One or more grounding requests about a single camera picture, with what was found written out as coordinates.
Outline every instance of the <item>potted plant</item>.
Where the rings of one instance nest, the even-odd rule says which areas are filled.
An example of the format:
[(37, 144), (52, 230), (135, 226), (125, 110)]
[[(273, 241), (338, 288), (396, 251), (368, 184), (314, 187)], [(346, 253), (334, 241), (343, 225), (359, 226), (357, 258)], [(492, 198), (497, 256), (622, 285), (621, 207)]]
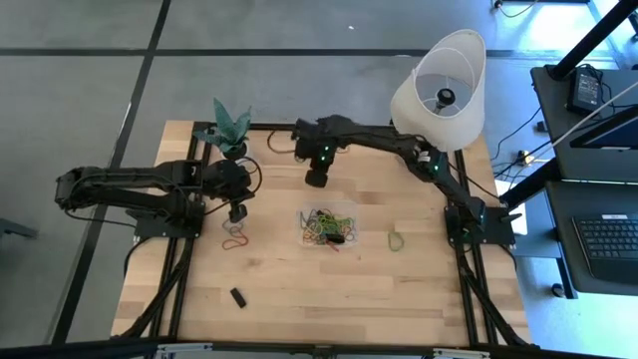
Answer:
[(193, 135), (204, 142), (213, 144), (219, 148), (221, 154), (228, 160), (237, 161), (246, 156), (248, 152), (248, 137), (246, 133), (250, 127), (250, 108), (241, 114), (237, 121), (233, 121), (223, 104), (215, 98), (215, 121), (217, 126), (212, 128), (211, 134), (198, 131)]

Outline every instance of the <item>table lamp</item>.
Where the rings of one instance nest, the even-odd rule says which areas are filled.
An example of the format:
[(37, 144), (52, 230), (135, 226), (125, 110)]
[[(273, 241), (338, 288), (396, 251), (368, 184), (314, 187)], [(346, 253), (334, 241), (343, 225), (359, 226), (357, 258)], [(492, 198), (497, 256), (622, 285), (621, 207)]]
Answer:
[(390, 104), (401, 134), (422, 135), (440, 151), (469, 145), (485, 118), (485, 42), (473, 30), (442, 39), (412, 70)]

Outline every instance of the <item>wooden table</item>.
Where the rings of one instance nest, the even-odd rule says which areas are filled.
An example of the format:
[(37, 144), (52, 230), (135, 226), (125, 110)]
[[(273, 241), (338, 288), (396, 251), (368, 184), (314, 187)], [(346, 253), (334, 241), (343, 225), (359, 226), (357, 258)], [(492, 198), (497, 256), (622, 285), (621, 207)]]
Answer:
[[(193, 122), (166, 123), (157, 164), (183, 160)], [(250, 243), (223, 250), (229, 235), (221, 224), (227, 209), (210, 215), (195, 242), (179, 339), (281, 343), (467, 345), (459, 275), (448, 246), (445, 197), (417, 180), (387, 153), (351, 146), (336, 156), (325, 188), (304, 182), (308, 163), (266, 146), (267, 131), (250, 131), (250, 151), (263, 169), (263, 185), (246, 201), (244, 233)], [(273, 147), (292, 149), (289, 133)], [(495, 192), (483, 137), (464, 151), (471, 178)], [(211, 161), (219, 159), (213, 148)], [(496, 200), (474, 187), (487, 204)], [(297, 210), (315, 200), (357, 204), (359, 243), (335, 252), (298, 244)], [(208, 203), (207, 207), (218, 204)], [(405, 247), (391, 251), (388, 231)], [(166, 239), (150, 240), (131, 258), (113, 333), (128, 329), (158, 289)], [(516, 332), (529, 340), (511, 258), (498, 246), (481, 247), (490, 297)], [(237, 287), (248, 305), (240, 309), (229, 290)], [(167, 332), (171, 299), (164, 308)], [(474, 298), (479, 338), (485, 341)]]

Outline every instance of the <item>green plant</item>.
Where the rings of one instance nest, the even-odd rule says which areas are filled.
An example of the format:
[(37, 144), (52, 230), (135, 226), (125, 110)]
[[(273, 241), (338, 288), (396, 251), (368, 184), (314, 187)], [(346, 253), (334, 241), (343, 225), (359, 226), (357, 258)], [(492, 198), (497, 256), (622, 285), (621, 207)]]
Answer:
[(193, 135), (198, 140), (217, 146), (224, 154), (238, 151), (244, 141), (248, 140), (246, 133), (250, 127), (250, 108), (241, 114), (237, 121), (233, 121), (226, 108), (217, 98), (213, 99), (213, 104), (217, 126), (212, 129), (212, 134), (198, 131), (193, 133)]

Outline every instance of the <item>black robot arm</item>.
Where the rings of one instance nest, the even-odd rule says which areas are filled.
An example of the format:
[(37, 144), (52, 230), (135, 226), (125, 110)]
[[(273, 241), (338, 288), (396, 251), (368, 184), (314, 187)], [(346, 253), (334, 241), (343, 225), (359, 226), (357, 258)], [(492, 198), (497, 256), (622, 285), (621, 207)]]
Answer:
[(433, 183), (459, 210), (460, 225), (467, 232), (484, 231), (485, 203), (471, 196), (452, 176), (446, 154), (421, 136), (401, 135), (394, 129), (363, 126), (339, 115), (317, 120), (297, 120), (292, 132), (295, 157), (310, 160), (306, 182), (323, 187), (337, 148), (365, 146), (398, 155), (419, 180)]
[[(238, 222), (247, 215), (245, 199), (250, 174), (235, 162), (218, 161), (204, 167), (201, 161), (173, 161), (154, 168), (76, 168), (57, 179), (55, 202), (63, 210), (96, 204), (127, 208), (138, 221), (136, 235), (191, 237), (199, 235), (204, 203), (191, 193), (220, 198), (230, 204), (229, 217)], [(165, 194), (130, 190), (157, 188)]]

